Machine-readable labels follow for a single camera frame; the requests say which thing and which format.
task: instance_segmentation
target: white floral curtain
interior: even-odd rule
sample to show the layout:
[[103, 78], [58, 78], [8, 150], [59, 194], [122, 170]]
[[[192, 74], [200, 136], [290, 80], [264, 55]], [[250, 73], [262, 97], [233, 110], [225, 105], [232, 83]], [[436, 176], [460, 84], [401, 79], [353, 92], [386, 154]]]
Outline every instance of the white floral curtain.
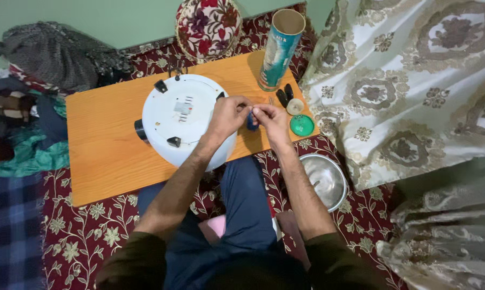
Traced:
[[409, 286], [485, 290], [485, 176], [425, 193], [391, 219], [401, 234], [377, 254]]
[[357, 191], [485, 156], [485, 0], [338, 0], [301, 87]]

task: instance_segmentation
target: label sticker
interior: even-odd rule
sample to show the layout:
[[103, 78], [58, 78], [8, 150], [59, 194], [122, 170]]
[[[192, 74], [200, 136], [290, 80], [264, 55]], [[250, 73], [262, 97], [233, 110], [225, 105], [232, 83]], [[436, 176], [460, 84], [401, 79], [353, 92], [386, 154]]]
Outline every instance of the label sticker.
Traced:
[[193, 111], [193, 106], [186, 103], [176, 102], [174, 111], [184, 115], [189, 115]]

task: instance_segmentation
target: blue plaid blanket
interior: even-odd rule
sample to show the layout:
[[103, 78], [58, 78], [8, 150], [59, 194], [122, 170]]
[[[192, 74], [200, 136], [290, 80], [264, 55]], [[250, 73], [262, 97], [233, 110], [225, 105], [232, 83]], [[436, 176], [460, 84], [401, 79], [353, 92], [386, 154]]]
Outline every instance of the blue plaid blanket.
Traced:
[[0, 177], [0, 289], [40, 289], [41, 175]]

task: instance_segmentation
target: green lid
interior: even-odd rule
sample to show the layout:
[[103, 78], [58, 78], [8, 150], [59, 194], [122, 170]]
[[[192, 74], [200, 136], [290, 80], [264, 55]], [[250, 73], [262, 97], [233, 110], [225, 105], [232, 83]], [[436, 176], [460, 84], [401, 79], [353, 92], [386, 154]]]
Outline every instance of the green lid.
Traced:
[[296, 115], [289, 123], [291, 130], [298, 136], [305, 137], [314, 131], [314, 121], [308, 115]]

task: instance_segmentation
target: pile of clothes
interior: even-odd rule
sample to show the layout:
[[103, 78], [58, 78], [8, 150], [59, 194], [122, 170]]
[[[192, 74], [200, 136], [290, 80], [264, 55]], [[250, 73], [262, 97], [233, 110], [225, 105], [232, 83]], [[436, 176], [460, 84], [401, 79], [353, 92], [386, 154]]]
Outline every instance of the pile of clothes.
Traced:
[[0, 70], [1, 177], [68, 166], [65, 97], [133, 70], [116, 49], [56, 22], [6, 31], [0, 57], [10, 62], [10, 70]]

